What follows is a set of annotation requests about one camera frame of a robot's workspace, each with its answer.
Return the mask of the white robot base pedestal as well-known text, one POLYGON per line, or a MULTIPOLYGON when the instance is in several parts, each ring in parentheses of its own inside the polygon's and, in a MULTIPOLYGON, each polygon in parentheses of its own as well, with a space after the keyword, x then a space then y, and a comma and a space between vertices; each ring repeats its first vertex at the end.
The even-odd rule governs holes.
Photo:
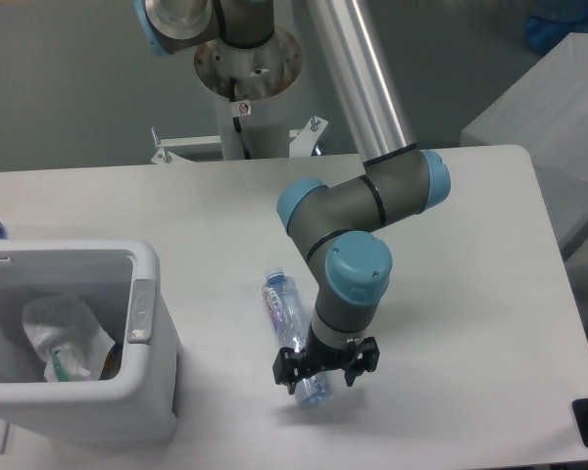
POLYGON ((295 129, 289 122, 303 62, 300 43, 280 26, 256 48, 237 49, 221 39, 199 45, 194 69, 214 100, 219 134, 161 139, 152 130, 152 162, 179 162, 183 151, 219 151, 226 161, 319 156, 328 121, 313 116, 295 129))

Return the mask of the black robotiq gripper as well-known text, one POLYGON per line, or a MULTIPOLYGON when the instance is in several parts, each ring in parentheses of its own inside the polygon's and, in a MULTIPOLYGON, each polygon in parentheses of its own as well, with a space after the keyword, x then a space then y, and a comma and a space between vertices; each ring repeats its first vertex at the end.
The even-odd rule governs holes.
POLYGON ((341 369, 347 387, 352 387, 365 372, 374 372, 379 361, 379 348, 374 337, 361 340, 361 332, 342 333, 324 326, 309 328, 305 348, 279 349, 272 366, 274 382, 294 395, 304 379, 324 371, 341 369))

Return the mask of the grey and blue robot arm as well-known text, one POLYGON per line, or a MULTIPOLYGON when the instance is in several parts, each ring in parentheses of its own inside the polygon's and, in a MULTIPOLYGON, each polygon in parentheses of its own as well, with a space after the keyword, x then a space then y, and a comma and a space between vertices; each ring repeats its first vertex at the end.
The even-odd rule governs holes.
MULTIPOLYGON (((153 52, 193 49, 194 69, 215 99, 221 153, 258 160, 288 153, 283 97, 300 76, 298 40, 274 19, 271 1, 137 1, 136 16, 153 52)), ((362 1, 310 1, 329 75, 364 171, 336 186, 292 183, 276 210, 318 283, 305 345, 282 348, 272 370, 294 391, 321 372, 347 384, 373 371, 380 351, 367 333, 392 269, 377 229, 442 203, 451 190, 440 156, 421 150, 377 48, 362 1)))

